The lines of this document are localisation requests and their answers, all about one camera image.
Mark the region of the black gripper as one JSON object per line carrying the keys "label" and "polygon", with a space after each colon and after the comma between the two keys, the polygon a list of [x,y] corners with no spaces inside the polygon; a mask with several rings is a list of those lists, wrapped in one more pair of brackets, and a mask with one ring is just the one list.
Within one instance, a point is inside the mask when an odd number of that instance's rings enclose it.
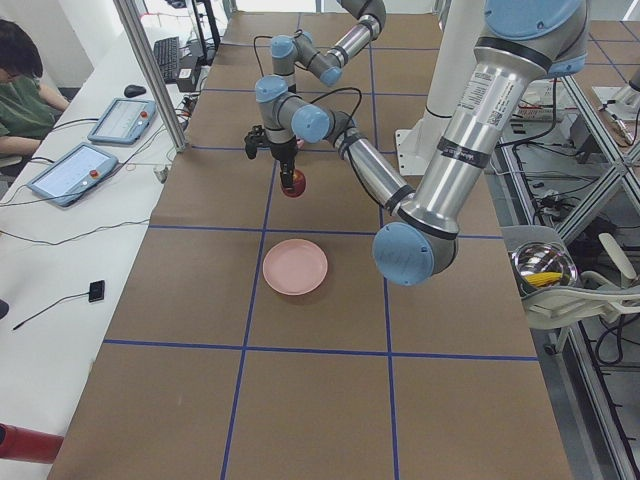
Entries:
{"label": "black gripper", "polygon": [[298,152],[297,140],[290,139],[285,143],[270,143],[270,152],[280,163],[280,182],[282,189],[294,188],[295,156]]}

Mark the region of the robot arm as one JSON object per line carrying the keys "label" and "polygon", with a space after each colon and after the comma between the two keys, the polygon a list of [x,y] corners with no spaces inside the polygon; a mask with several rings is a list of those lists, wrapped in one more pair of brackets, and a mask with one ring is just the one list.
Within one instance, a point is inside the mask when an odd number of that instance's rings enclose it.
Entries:
{"label": "robot arm", "polygon": [[335,85],[344,67],[367,45],[375,41],[386,23],[386,7],[380,0],[344,0],[338,4],[357,23],[331,48],[316,47],[312,35],[304,30],[270,39],[273,74],[282,78],[290,92],[296,92],[295,69],[299,64],[325,86]]}
{"label": "robot arm", "polygon": [[280,165],[283,192],[301,195],[295,167],[300,142],[329,142],[364,190],[392,215],[373,241],[373,257],[389,281],[412,286],[455,259],[458,216],[529,85],[579,71],[585,63],[586,1],[456,1],[444,27],[423,118],[399,152],[412,155],[421,177],[410,186],[345,112],[322,108],[296,91],[303,67],[332,86],[348,62],[382,33],[381,1],[346,1],[355,25],[320,51],[306,32],[270,43],[273,71],[255,86],[261,138]]}

